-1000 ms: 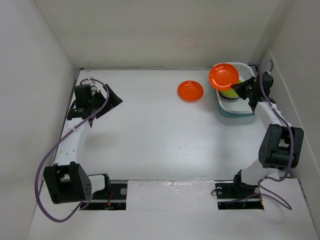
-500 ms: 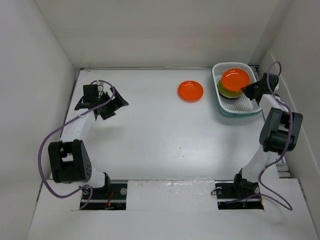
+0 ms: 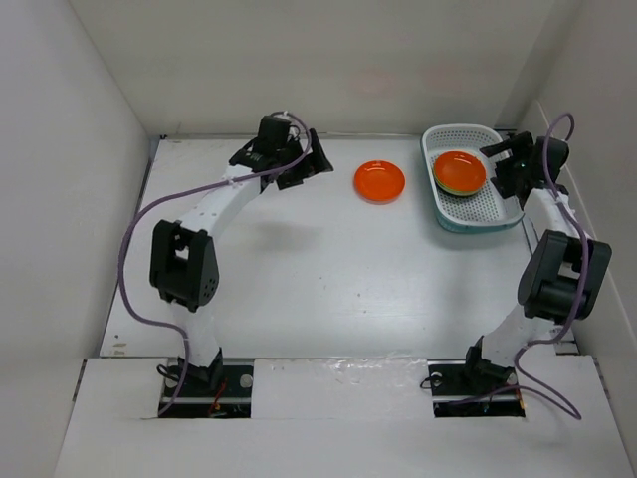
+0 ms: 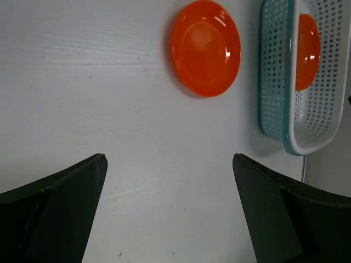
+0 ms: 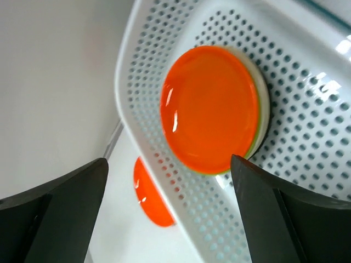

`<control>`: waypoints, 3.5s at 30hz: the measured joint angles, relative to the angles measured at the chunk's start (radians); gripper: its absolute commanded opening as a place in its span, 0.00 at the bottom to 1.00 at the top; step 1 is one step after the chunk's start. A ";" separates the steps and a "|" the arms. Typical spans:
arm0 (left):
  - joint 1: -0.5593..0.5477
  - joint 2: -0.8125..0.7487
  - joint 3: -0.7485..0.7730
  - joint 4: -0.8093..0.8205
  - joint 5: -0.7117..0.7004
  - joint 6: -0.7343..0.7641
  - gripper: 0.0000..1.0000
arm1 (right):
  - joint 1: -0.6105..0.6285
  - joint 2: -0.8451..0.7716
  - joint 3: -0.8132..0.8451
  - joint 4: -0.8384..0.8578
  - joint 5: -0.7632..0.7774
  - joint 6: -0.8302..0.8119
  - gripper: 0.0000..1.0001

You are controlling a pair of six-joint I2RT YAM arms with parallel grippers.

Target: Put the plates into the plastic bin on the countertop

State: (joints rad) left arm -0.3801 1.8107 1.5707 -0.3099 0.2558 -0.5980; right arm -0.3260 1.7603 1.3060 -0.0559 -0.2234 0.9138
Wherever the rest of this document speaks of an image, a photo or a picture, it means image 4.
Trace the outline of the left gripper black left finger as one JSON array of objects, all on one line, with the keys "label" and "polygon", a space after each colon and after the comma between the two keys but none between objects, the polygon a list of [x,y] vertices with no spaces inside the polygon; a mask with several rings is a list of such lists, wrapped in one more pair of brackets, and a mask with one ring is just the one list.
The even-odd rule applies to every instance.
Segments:
[{"label": "left gripper black left finger", "polygon": [[1,262],[81,262],[107,168],[98,153],[1,193]]}]

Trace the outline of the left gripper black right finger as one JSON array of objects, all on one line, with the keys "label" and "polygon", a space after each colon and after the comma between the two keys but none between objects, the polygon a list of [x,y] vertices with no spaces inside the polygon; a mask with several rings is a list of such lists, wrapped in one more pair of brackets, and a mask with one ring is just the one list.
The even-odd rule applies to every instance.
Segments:
[{"label": "left gripper black right finger", "polygon": [[235,154],[234,177],[257,262],[350,262],[350,198]]}]

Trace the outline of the orange plate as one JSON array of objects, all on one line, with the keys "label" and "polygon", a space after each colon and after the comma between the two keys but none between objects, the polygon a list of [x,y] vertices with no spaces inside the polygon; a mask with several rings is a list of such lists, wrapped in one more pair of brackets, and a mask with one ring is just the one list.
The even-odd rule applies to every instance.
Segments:
[{"label": "orange plate", "polygon": [[198,96],[225,93],[241,62],[234,19],[214,1],[194,1],[179,13],[171,37],[172,61],[182,84]]},{"label": "orange plate", "polygon": [[299,16],[296,90],[311,86],[319,68],[321,43],[317,24],[309,14]]}]

